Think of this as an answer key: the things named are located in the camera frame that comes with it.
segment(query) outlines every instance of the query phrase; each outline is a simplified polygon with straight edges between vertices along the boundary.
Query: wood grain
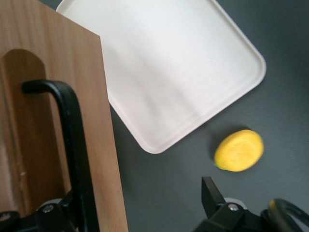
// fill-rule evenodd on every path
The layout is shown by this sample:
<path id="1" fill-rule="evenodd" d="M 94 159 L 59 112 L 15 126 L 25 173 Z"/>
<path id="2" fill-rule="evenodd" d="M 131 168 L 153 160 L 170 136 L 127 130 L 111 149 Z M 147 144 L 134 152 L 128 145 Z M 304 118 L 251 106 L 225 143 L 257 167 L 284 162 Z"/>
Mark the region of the wood grain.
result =
<path id="1" fill-rule="evenodd" d="M 8 169 L 8 163 L 14 161 L 12 157 L 17 157 L 17 161 L 20 162 L 18 155 L 14 155 L 14 152 L 16 153 L 18 147 L 22 147 L 22 143 L 27 143 L 23 138 L 25 133 L 32 129 L 32 122 L 27 126 L 25 122 L 20 122 L 20 125 L 16 122 L 16 120 L 19 122 L 25 114 L 28 115 L 28 112 L 23 113 L 18 110 L 16 101 L 19 101 L 19 99 L 14 98 L 18 95 L 15 94 L 18 91 L 16 86 L 19 86 L 23 79 L 18 79 L 16 75 L 12 77 L 7 71 L 9 64 L 6 55 L 9 54 L 8 52 L 13 49 L 23 49 L 34 54 L 37 59 L 42 61 L 44 66 L 44 76 L 42 76 L 42 67 L 38 65 L 35 69 L 39 70 L 38 74 L 29 75 L 27 79 L 38 79 L 40 77 L 63 81 L 76 92 L 83 117 L 100 230 L 103 232 L 126 232 L 126 214 L 99 36 L 71 22 L 36 0 L 0 1 L 0 32 L 0 58 L 2 59 L 0 107 L 2 112 L 7 112 L 4 115 L 1 114 L 0 118 L 2 122 L 6 121 L 11 127 L 5 129 L 3 123 L 1 124 L 0 167 L 5 166 Z M 25 54 L 22 54 L 19 58 L 20 62 L 25 62 L 23 57 L 25 57 Z M 32 101 L 32 98 L 37 97 L 37 95 L 25 97 L 25 104 L 31 105 L 29 102 Z M 68 191 L 70 185 L 56 104 L 46 96 L 42 96 L 41 100 L 33 99 L 33 101 L 42 101 L 42 104 L 47 103 L 45 104 L 47 106 L 39 106 L 39 108 L 46 107 L 43 110 L 46 116 L 42 118 L 45 117 L 49 120 L 48 117 L 51 117 L 53 129 L 51 129 L 49 137 L 52 138 L 52 134 L 56 135 L 57 152 L 62 166 L 61 173 L 65 191 Z M 30 119 L 28 116 L 25 117 L 25 121 L 32 120 L 31 117 L 36 115 L 37 113 L 33 114 Z M 23 161 L 23 166 L 29 167 L 31 165 Z M 4 190 L 4 193 L 1 193 L 2 195 L 7 195 L 8 203 L 6 207 L 14 208 L 22 205 L 21 202 L 16 202 L 18 197 L 12 198 L 12 196 L 18 195 L 16 192 L 18 185 L 8 181 L 8 179 L 20 178 L 22 170 L 20 167 L 11 167 L 9 173 L 5 175 L 5 180 L 0 183 L 1 186 L 6 186 L 0 189 L 0 191 Z M 31 183 L 31 185 L 28 183 L 28 194 L 33 195 L 35 193 L 31 193 L 30 189 L 34 188 L 35 184 Z M 23 197 L 24 199 L 28 197 L 28 199 L 31 199 L 27 195 L 23 195 Z"/>

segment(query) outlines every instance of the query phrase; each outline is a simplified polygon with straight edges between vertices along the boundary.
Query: wooden panel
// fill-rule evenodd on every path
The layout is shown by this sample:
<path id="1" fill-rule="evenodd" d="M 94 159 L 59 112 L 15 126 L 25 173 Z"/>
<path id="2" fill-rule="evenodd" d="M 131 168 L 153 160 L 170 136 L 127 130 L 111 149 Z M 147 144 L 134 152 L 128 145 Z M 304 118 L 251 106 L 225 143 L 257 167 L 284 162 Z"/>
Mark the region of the wooden panel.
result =
<path id="1" fill-rule="evenodd" d="M 103 232 L 126 232 L 126 214 L 99 37 L 36 0 L 0 1 L 0 58 L 17 48 L 33 53 L 42 61 L 46 79 L 66 82 L 76 92 L 83 117 L 100 230 Z M 2 79 L 8 77 L 3 73 L 1 76 Z M 38 77 L 39 75 L 29 78 L 37 79 Z M 21 81 L 15 82 L 14 85 L 21 84 Z M 12 87 L 10 90 L 8 85 L 8 83 L 2 83 L 6 92 L 13 91 L 14 88 Z M 0 101 L 2 105 L 12 105 L 4 98 L 3 94 L 0 95 Z M 64 147 L 60 120 L 55 103 L 53 101 L 50 103 L 65 189 L 68 191 L 70 186 L 66 164 L 63 161 Z M 8 110 L 12 115 L 14 109 Z M 6 120 L 6 116 L 1 115 L 0 117 L 2 122 Z M 14 122 L 9 124 L 12 128 L 16 128 L 11 131 L 18 131 L 17 124 Z M 10 147 L 17 144 L 22 136 L 19 138 L 17 135 L 19 133 L 13 133 L 12 141 L 14 142 L 11 142 L 12 145 L 7 142 L 8 135 L 4 134 L 8 130 L 5 128 L 0 128 L 0 130 L 2 131 L 0 133 L 0 135 L 2 134 L 0 136 L 0 162 L 5 160 L 0 166 L 7 167 L 6 161 L 9 157 L 14 157 L 9 154 L 12 152 Z M 14 179 L 14 173 L 17 173 L 15 178 L 20 178 L 18 176 L 21 174 L 20 169 L 17 168 L 9 173 L 13 177 L 6 176 L 4 182 L 8 183 L 7 179 Z M 16 194 L 14 185 L 10 196 L 8 193 L 8 201 L 13 194 Z M 19 206 L 20 203 L 16 204 L 15 200 L 13 199 L 13 202 L 7 205 Z"/>

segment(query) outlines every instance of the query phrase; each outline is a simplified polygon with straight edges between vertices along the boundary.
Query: yellow lemon slice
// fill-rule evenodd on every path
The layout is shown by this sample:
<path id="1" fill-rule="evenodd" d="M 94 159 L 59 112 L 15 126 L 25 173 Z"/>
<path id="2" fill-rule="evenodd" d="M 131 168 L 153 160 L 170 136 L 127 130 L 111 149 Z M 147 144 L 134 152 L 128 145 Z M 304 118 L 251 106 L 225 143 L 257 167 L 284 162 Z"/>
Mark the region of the yellow lemon slice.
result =
<path id="1" fill-rule="evenodd" d="M 258 133 L 240 130 L 220 143 L 214 155 L 214 162 L 220 169 L 240 172 L 255 165 L 263 151 L 263 140 Z"/>

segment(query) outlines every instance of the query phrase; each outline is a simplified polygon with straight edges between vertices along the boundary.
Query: screw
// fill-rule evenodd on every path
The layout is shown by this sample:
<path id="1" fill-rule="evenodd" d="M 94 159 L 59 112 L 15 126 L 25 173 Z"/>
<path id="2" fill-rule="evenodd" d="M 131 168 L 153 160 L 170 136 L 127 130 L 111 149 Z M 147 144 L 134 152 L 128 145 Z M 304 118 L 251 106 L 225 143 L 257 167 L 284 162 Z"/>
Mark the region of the screw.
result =
<path id="1" fill-rule="evenodd" d="M 238 206 L 235 205 L 235 204 L 229 204 L 229 205 L 228 205 L 228 208 L 229 208 L 230 210 L 232 210 L 232 211 L 238 211 L 238 210 L 239 210 L 239 209 L 238 209 Z"/>
<path id="2" fill-rule="evenodd" d="M 8 219 L 11 218 L 11 214 L 10 213 L 4 213 L 0 216 L 0 221 L 6 221 Z"/>
<path id="3" fill-rule="evenodd" d="M 44 213 L 49 213 L 50 211 L 52 211 L 54 209 L 54 206 L 52 205 L 52 204 L 49 204 L 49 205 L 47 205 L 47 206 L 45 206 L 44 208 L 43 208 L 43 212 Z"/>

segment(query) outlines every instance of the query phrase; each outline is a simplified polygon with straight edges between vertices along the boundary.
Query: lemon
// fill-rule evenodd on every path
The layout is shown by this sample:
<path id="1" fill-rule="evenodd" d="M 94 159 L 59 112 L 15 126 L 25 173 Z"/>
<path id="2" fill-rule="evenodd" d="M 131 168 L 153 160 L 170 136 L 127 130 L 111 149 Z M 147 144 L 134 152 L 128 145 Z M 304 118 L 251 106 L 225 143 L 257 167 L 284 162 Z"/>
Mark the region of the lemon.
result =
<path id="1" fill-rule="evenodd" d="M 240 172 L 255 165 L 264 151 L 261 136 L 252 130 L 240 130 L 218 146 L 214 162 L 218 168 Z"/>

